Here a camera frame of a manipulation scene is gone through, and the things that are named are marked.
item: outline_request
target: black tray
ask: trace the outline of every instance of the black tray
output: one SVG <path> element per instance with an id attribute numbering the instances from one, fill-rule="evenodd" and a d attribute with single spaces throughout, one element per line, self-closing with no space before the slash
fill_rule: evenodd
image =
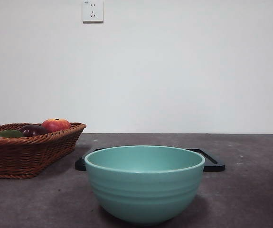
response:
<path id="1" fill-rule="evenodd" d="M 102 150 L 103 148 L 98 148 L 93 150 L 98 151 Z M 220 159 L 217 159 L 212 154 L 208 153 L 207 151 L 197 149 L 197 148 L 185 148 L 185 150 L 194 151 L 197 153 L 200 153 L 205 157 L 205 166 L 204 166 L 204 172 L 221 172 L 225 170 L 225 163 L 222 162 Z M 85 168 L 85 161 L 84 158 L 81 157 L 75 162 L 75 169 L 79 171 L 86 171 Z"/>

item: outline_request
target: table surface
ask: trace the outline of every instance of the table surface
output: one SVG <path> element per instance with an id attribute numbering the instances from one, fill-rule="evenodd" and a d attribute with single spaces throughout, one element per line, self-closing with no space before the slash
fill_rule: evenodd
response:
<path id="1" fill-rule="evenodd" d="M 200 148 L 221 158 L 204 172 L 190 206 L 159 228 L 273 228 L 273 134 L 83 133 L 76 149 L 32 179 L 0 179 L 0 228 L 134 227 L 102 209 L 75 161 L 94 148 L 165 145 Z"/>

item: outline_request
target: bowl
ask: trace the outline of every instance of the bowl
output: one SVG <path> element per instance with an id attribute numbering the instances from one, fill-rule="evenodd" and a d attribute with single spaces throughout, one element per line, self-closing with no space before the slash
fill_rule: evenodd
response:
<path id="1" fill-rule="evenodd" d="M 153 226 L 180 214 L 194 199 L 205 158 L 166 146 L 121 146 L 85 156 L 93 193 L 110 214 Z"/>

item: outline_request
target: bowl rim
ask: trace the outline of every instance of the bowl rim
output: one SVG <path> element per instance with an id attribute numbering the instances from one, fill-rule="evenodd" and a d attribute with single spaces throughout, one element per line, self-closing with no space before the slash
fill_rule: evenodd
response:
<path id="1" fill-rule="evenodd" d="M 169 149 L 176 149 L 176 150 L 182 150 L 182 151 L 188 151 L 189 153 L 193 153 L 197 156 L 199 156 L 202 161 L 194 166 L 190 166 L 190 167 L 186 167 L 186 168 L 181 168 L 181 169 L 172 169 L 172 170 L 157 170 L 157 171 L 128 171 L 128 170 L 121 170 L 121 169 L 115 169 L 115 168 L 108 168 L 108 167 L 104 167 L 104 166 L 100 166 L 100 165 L 96 165 L 94 163 L 91 163 L 88 158 L 95 154 L 95 153 L 98 153 L 98 152 L 101 152 L 101 151 L 107 151 L 107 150 L 111 150 L 111 149 L 114 149 L 114 148 L 127 148 L 127 147 L 159 147 L 159 148 L 169 148 Z M 86 163 L 86 165 L 89 165 L 89 166 L 93 166 L 95 168 L 98 168 L 98 169 L 102 169 L 102 170 L 105 170 L 105 171 L 113 171 L 113 172 L 124 172 L 124 173 L 172 173 L 172 172 L 179 172 L 179 171 L 185 171 L 185 170 L 191 170 L 191 169 L 195 169 L 199 166 L 202 166 L 204 163 L 205 163 L 205 157 L 199 153 L 196 153 L 194 151 L 190 151 L 190 150 L 186 150 L 186 149 L 182 149 L 182 148 L 178 148 L 178 147 L 171 147 L 171 146 L 158 146 L 158 145 L 129 145 L 129 146 L 115 146 L 115 147 L 109 147 L 109 148 L 105 148 L 105 149 L 101 149 L 101 150 L 98 150 L 98 151 L 93 151 L 89 154 L 87 154 L 84 158 L 84 161 Z"/>

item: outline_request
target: basket rim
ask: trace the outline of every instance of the basket rim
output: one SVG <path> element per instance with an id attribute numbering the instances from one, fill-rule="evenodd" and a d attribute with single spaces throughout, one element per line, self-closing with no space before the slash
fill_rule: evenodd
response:
<path id="1" fill-rule="evenodd" d="M 34 125 L 41 125 L 40 123 L 10 123 L 10 124 L 4 124 L 0 125 L 0 128 L 4 128 L 7 126 L 12 126 L 15 124 L 19 125 L 28 125 L 28 124 L 34 124 Z M 18 138 L 4 138 L 0 137 L 0 145 L 22 145 L 22 144 L 38 144 L 38 143 L 45 143 L 57 140 L 59 138 L 65 137 L 70 134 L 74 134 L 76 132 L 82 131 L 86 128 L 86 124 L 84 123 L 78 123 L 78 122 L 71 122 L 72 127 L 52 132 L 48 134 L 42 134 L 42 135 L 36 135 L 32 137 L 18 137 Z"/>

